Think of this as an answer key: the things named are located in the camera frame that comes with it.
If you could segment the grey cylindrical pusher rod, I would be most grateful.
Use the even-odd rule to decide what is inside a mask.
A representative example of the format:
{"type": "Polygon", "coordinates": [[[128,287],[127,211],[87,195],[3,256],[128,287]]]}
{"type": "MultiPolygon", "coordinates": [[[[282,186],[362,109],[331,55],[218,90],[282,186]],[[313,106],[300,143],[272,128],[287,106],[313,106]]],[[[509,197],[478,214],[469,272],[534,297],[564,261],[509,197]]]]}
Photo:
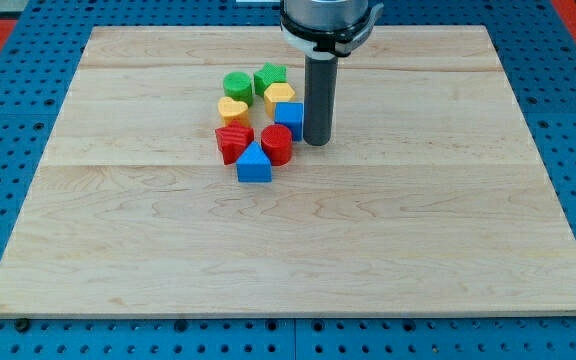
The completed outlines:
{"type": "Polygon", "coordinates": [[[303,139],[326,145],[332,134],[338,60],[305,57],[303,139]]]}

